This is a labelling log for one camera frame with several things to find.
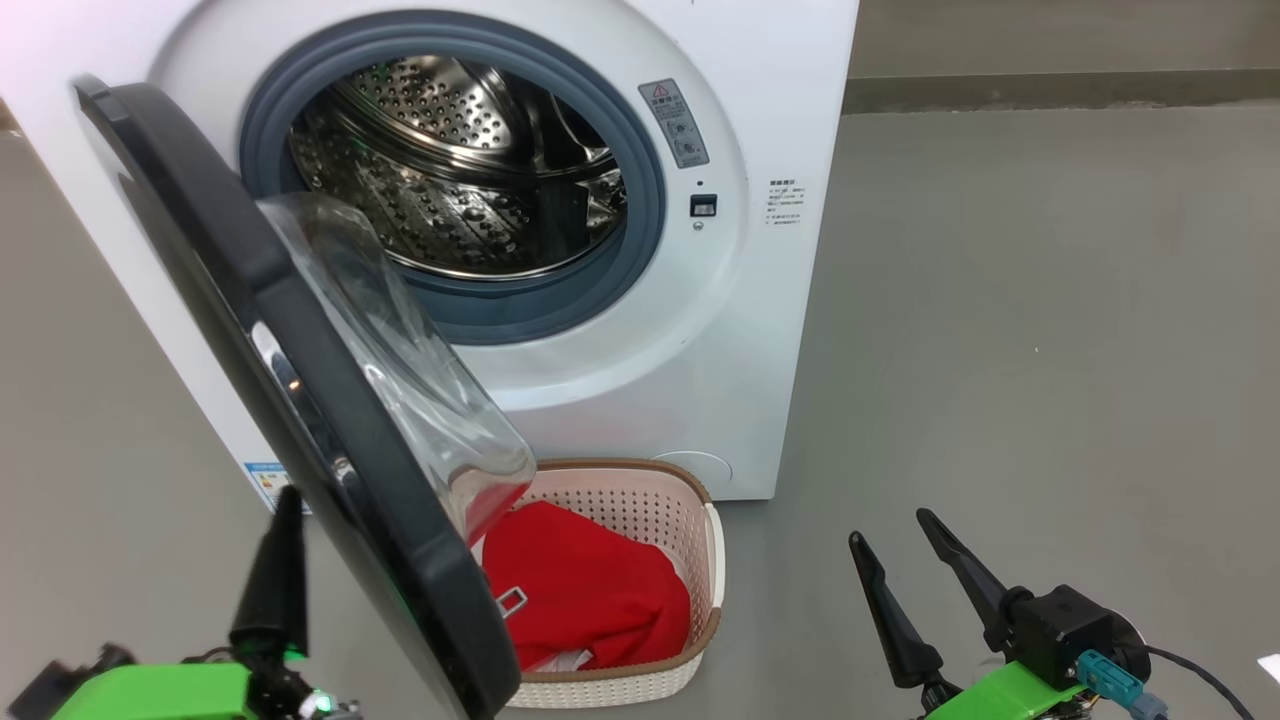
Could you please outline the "cream perforated laundry basket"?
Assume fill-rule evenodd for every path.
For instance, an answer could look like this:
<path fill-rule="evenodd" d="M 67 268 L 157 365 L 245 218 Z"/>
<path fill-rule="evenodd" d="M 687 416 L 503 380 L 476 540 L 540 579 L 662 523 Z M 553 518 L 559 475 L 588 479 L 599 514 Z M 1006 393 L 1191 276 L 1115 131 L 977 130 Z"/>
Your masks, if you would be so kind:
<path fill-rule="evenodd" d="M 701 483 L 682 468 L 653 460 L 593 457 L 544 461 L 524 495 L 486 525 L 483 542 L 509 511 L 547 502 L 632 541 L 659 547 L 691 598 L 682 653 L 666 661 L 577 673 L 525 673 L 515 708 L 608 708 L 663 700 L 694 678 L 722 615 L 726 584 L 721 519 Z"/>

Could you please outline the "red garment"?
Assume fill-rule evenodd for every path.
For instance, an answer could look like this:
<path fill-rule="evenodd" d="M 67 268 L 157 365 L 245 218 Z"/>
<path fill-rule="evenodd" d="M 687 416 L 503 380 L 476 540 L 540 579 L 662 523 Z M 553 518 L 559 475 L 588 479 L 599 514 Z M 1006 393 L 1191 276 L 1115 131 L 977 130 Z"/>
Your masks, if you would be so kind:
<path fill-rule="evenodd" d="M 572 650 L 594 653 L 589 670 L 659 662 L 689 641 L 690 593 L 667 555 L 567 509 L 507 512 L 481 562 L 525 673 Z"/>

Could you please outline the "steel perforated washer drum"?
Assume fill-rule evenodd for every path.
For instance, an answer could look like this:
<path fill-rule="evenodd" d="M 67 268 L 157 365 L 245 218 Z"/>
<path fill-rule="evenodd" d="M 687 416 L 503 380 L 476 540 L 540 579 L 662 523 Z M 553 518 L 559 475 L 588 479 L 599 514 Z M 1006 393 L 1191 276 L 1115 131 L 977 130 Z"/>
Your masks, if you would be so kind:
<path fill-rule="evenodd" d="M 401 265 L 507 282 L 625 234 L 613 152 L 552 91 L 453 56 L 403 56 L 317 94 L 288 145 L 307 186 L 357 208 Z"/>

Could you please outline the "white front-load washing machine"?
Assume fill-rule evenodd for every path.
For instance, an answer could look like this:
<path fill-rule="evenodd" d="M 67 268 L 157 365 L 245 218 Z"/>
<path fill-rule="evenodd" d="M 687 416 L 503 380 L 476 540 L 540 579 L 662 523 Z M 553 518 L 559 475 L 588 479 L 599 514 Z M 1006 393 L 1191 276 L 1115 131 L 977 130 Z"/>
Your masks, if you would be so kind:
<path fill-rule="evenodd" d="M 618 302 L 571 331 L 456 346 L 540 457 L 703 451 L 733 470 L 714 498 L 771 498 L 859 3 L 0 0 L 0 99 L 248 479 L 246 462 L 276 455 L 128 206 L 120 164 L 82 113 L 76 79 L 160 88 L 246 187 L 238 142 L 253 91 L 323 29 L 428 9 L 562 47 L 622 95 L 659 152 L 659 249 Z M 676 167 L 637 91 L 667 78 L 707 143 L 704 167 Z M 769 182 L 787 178 L 806 187 L 804 218 L 765 225 Z M 694 193 L 717 193 L 718 215 L 690 218 Z"/>

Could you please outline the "blue energy label sticker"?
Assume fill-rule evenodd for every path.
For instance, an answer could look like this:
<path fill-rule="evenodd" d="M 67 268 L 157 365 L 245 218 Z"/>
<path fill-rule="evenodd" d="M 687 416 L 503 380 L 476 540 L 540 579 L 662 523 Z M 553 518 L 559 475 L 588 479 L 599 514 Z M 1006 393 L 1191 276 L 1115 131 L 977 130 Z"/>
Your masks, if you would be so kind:
<path fill-rule="evenodd" d="M 283 489 L 291 486 L 285 468 L 280 462 L 246 462 L 244 473 L 264 503 L 275 512 Z"/>

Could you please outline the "grey rubber door gasket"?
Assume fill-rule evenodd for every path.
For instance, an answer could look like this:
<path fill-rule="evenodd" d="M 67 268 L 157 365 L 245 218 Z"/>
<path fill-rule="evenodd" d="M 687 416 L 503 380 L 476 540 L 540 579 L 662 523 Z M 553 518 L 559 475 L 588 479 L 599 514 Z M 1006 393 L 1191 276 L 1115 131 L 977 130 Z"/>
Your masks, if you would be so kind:
<path fill-rule="evenodd" d="M 499 20 L 428 9 L 380 12 L 303 40 L 274 63 L 246 109 L 238 161 L 250 193 L 257 199 L 294 191 L 319 193 L 307 186 L 291 155 L 288 133 L 296 117 L 325 87 L 358 69 L 420 55 L 453 56 L 508 70 L 566 101 L 613 152 L 627 191 L 628 215 L 623 236 L 608 247 L 571 266 L 521 281 L 462 281 L 416 272 L 381 246 L 411 296 L 448 341 L 470 346 L 544 340 L 618 302 L 660 245 L 666 184 L 659 152 L 641 119 L 599 72 L 562 47 Z"/>

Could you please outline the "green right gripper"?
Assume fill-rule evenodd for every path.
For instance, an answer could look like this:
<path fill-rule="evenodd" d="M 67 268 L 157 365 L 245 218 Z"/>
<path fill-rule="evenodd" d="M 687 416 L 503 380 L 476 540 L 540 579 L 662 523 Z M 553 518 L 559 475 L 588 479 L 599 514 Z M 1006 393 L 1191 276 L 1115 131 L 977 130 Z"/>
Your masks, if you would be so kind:
<path fill-rule="evenodd" d="M 980 619 L 988 648 L 1019 659 L 1012 609 L 1033 593 L 1023 585 L 1006 587 L 934 511 L 918 509 L 915 516 Z M 884 568 L 864 534 L 852 532 L 847 546 L 893 685 L 922 687 L 924 714 L 918 720 L 1091 720 L 1091 696 L 1083 687 L 1056 691 L 1020 664 L 996 667 L 966 689 L 947 682 L 940 652 L 922 639 L 888 588 Z"/>

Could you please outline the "small printed text label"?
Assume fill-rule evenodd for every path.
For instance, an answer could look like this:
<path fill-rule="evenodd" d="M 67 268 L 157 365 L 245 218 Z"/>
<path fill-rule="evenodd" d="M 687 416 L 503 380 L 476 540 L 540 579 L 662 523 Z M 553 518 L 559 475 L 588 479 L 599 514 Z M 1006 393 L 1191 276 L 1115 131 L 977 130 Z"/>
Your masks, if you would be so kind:
<path fill-rule="evenodd" d="M 772 179 L 767 188 L 764 223 L 769 227 L 796 225 L 804 218 L 806 187 L 800 179 Z"/>

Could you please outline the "round white filter cover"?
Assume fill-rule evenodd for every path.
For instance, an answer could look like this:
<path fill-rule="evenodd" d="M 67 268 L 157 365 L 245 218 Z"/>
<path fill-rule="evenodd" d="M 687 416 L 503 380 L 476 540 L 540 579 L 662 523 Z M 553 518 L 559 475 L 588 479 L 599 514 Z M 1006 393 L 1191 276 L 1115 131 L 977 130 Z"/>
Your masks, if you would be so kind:
<path fill-rule="evenodd" d="M 709 495 L 721 495 L 732 483 L 733 470 L 722 457 L 703 451 L 680 450 L 652 457 L 655 462 L 666 462 L 682 468 L 695 477 Z"/>

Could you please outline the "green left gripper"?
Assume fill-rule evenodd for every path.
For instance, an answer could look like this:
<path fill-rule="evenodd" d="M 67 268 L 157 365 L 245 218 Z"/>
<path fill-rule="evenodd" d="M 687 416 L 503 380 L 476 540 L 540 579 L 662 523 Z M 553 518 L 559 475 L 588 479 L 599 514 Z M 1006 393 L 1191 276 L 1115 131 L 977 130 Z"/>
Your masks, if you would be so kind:
<path fill-rule="evenodd" d="M 308 657 L 305 512 L 293 486 L 276 498 L 250 566 L 229 643 L 237 659 L 282 666 Z M 125 665 L 90 678 L 51 720 L 364 720 L 361 707 L 291 670 L 242 664 Z"/>

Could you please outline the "grey wall baseboard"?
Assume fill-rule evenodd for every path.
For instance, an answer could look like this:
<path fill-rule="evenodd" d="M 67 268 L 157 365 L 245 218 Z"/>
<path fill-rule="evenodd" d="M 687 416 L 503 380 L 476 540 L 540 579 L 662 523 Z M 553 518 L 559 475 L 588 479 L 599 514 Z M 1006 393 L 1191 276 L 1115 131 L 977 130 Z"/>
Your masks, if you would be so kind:
<path fill-rule="evenodd" d="M 847 79 L 841 113 L 1217 108 L 1280 102 L 1280 68 L 1123 70 Z"/>

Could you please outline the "grey warning sticker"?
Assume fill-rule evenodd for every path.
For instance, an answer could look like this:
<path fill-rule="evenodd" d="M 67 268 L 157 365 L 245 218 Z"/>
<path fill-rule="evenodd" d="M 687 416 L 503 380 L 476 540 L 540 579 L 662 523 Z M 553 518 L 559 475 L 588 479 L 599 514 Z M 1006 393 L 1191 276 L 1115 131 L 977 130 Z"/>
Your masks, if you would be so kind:
<path fill-rule="evenodd" d="M 692 110 L 675 79 L 639 85 L 644 102 L 653 114 L 678 169 L 704 167 L 710 161 Z"/>

